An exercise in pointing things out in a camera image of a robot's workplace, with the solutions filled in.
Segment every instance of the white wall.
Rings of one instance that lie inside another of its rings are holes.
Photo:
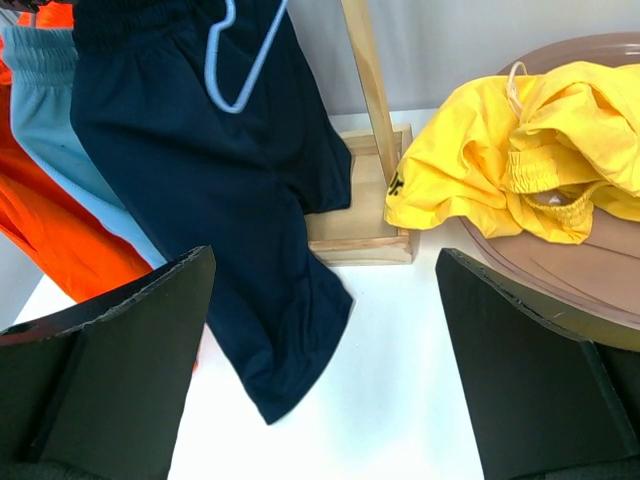
[[[290,0],[330,113],[365,111],[340,0]],[[437,107],[465,81],[568,38],[640,29],[638,0],[369,0],[392,109]]]

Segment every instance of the drawstring cord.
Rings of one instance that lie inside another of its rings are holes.
[[[522,62],[516,62],[511,66],[509,79],[507,80],[507,99],[509,100],[509,106],[511,106],[511,110],[513,110],[513,113],[515,113],[518,118],[522,116],[522,111],[524,110],[524,105],[520,101],[518,94],[518,86],[516,85],[516,73],[520,68],[522,68],[525,75],[529,75],[526,65]]]

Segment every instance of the garment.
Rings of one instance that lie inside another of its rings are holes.
[[[152,267],[165,259],[91,162],[71,128],[77,53],[70,29],[5,27],[3,59],[13,72],[11,131],[29,156],[112,234]]]
[[[324,370],[352,299],[309,251],[298,197],[245,126],[253,110],[225,114],[207,96],[203,63],[215,13],[208,3],[200,7],[209,13],[184,0],[80,2],[71,123],[167,259],[196,245],[213,247],[209,326],[272,423]],[[256,11],[266,4],[256,2]],[[271,55],[278,55],[275,42]],[[277,108],[269,121],[280,118]]]
[[[280,2],[236,0],[237,18],[219,44],[220,90],[233,101],[247,78]],[[203,1],[212,21],[224,2]],[[311,69],[285,15],[239,122],[260,144],[268,164],[298,198],[304,213],[351,204],[351,153],[329,122]]]
[[[640,220],[639,79],[636,65],[586,62],[516,77],[520,118],[506,77],[460,87],[400,162],[387,221],[424,229],[465,216],[487,238],[525,230],[577,244],[594,205]]]
[[[18,18],[17,25],[23,27],[31,24],[31,14],[23,13]],[[71,4],[49,3],[40,7],[36,15],[37,28],[71,28],[73,27],[73,6]],[[3,49],[0,38],[0,51]],[[11,84],[11,70],[0,60],[0,85]]]
[[[0,86],[0,232],[77,302],[148,273],[131,245],[107,232],[15,142],[10,92]]]

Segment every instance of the wooden post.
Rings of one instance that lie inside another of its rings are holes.
[[[398,164],[398,150],[394,141],[369,5],[367,0],[341,1],[373,135],[380,154],[382,171],[389,184]]]

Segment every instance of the elastic waistband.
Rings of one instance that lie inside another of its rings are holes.
[[[73,39],[83,50],[111,50],[135,37],[162,34],[188,18],[193,0],[82,0]]]
[[[73,82],[78,54],[71,29],[4,27],[2,59],[13,81],[39,85]]]

